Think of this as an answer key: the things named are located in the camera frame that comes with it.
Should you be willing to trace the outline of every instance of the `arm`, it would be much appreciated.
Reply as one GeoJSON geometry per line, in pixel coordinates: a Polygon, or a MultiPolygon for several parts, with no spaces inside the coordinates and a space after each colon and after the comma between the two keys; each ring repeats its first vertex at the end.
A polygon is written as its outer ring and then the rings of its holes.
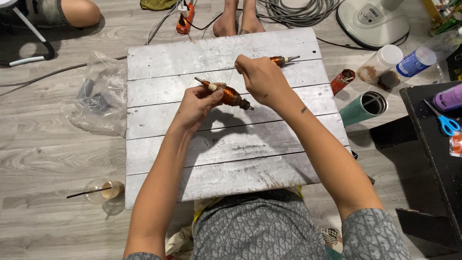
{"type": "Polygon", "coordinates": [[[124,258],[136,252],[148,252],[165,258],[165,235],[175,208],[191,136],[208,112],[220,105],[223,97],[223,91],[209,94],[209,90],[203,86],[185,91],[133,206],[124,258]]]}
{"type": "Polygon", "coordinates": [[[293,129],[342,220],[359,209],[383,209],[361,166],[305,107],[274,62],[240,55],[235,65],[252,96],[275,110],[293,129]]]}

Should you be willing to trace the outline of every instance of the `bottle cap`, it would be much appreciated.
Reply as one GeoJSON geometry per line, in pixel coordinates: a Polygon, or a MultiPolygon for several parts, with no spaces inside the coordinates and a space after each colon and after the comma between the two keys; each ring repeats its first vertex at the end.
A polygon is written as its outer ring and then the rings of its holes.
{"type": "Polygon", "coordinates": [[[377,57],[383,65],[392,67],[403,60],[403,52],[398,46],[388,44],[378,50],[377,57]]]}

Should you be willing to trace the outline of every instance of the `blue label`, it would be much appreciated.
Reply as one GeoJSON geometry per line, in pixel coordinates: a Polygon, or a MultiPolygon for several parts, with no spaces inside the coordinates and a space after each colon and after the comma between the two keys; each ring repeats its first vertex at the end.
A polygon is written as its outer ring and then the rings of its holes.
{"type": "Polygon", "coordinates": [[[400,63],[398,63],[398,65],[396,66],[396,70],[401,75],[410,78],[428,67],[428,65],[425,65],[417,60],[417,57],[415,56],[415,51],[413,51],[411,54],[406,56],[406,58],[404,58],[400,63]]]}

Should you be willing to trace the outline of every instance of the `forearm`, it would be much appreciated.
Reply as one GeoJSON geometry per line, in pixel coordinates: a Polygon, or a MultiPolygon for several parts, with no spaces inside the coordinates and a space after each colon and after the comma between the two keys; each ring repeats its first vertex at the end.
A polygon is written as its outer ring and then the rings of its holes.
{"type": "Polygon", "coordinates": [[[296,93],[275,107],[299,138],[342,219],[361,208],[383,208],[369,178],[353,156],[305,107],[296,93]]]}
{"type": "Polygon", "coordinates": [[[146,239],[162,240],[161,245],[164,244],[190,140],[191,136],[179,128],[171,126],[167,131],[156,160],[136,198],[127,249],[130,248],[130,242],[140,243],[140,240],[146,239]]]}

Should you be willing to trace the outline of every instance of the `brand logo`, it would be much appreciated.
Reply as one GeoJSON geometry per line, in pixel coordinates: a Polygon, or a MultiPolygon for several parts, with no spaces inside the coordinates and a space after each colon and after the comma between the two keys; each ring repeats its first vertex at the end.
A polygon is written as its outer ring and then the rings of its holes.
{"type": "Polygon", "coordinates": [[[374,11],[374,9],[369,8],[369,11],[370,11],[375,17],[378,17],[378,14],[374,11]]]}

